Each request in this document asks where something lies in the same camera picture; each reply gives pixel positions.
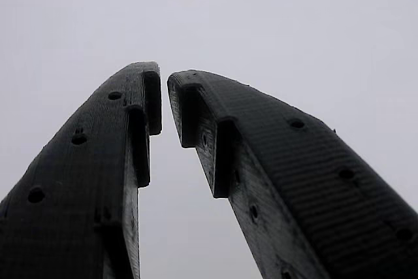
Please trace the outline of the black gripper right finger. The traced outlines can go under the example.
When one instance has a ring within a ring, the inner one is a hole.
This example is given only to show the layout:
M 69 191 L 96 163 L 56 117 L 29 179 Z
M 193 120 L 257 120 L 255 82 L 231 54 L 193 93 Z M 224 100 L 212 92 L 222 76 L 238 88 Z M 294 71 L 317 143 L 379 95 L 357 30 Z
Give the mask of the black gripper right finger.
M 263 278 L 416 278 L 417 213 L 321 120 L 205 71 L 167 81 L 180 143 Z

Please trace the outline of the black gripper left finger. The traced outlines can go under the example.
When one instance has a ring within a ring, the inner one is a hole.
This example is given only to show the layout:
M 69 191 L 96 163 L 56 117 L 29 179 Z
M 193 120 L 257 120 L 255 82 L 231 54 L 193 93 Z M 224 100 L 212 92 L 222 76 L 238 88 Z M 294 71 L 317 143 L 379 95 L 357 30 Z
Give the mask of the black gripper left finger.
M 138 191 L 161 129 L 157 63 L 101 84 L 1 201 L 1 277 L 138 278 Z

